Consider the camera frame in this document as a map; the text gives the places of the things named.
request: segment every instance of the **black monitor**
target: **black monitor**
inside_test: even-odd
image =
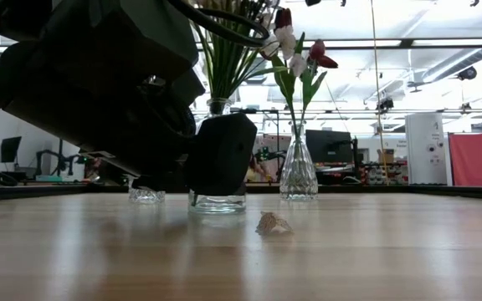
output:
[[[22,137],[7,138],[1,141],[0,163],[13,163],[16,161],[20,141],[22,141]]]
[[[336,165],[353,162],[349,132],[306,130],[306,146],[314,163]]]

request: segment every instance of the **glass vase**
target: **glass vase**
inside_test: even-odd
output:
[[[315,166],[306,147],[305,128],[301,123],[291,126],[291,143],[280,178],[280,197],[286,201],[313,201],[317,198]]]
[[[230,106],[233,101],[230,99],[208,100],[209,112],[198,122],[197,133],[203,121],[221,115],[230,114]],[[244,183],[240,183],[238,194],[232,196],[204,196],[189,191],[189,211],[202,214],[233,214],[245,211],[246,196],[244,194]]]
[[[129,201],[133,204],[159,204],[165,201],[164,191],[151,191],[146,189],[132,188],[133,180],[129,181]]]

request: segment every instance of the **desk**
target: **desk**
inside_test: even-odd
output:
[[[482,200],[252,195],[245,215],[187,217],[184,195],[0,201],[0,300],[481,300]],[[260,211],[295,233],[255,231]]]

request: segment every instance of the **cardboard box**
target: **cardboard box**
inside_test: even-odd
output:
[[[384,163],[384,160],[382,158],[382,151],[381,150],[377,150],[377,154],[378,154],[378,162],[379,163]],[[384,159],[386,159],[386,163],[393,163],[393,156],[395,154],[395,150],[394,149],[385,149],[384,150]]]

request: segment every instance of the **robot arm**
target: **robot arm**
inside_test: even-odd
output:
[[[0,34],[18,41],[0,57],[0,110],[147,179],[151,189],[161,190],[187,155],[190,188],[231,194],[243,182],[256,127],[234,114],[207,120],[194,135],[189,105],[204,88],[192,70],[198,52],[186,16],[250,46],[268,33],[249,24],[262,38],[232,35],[203,13],[232,17],[182,0],[63,0],[53,12],[51,0],[0,0]]]

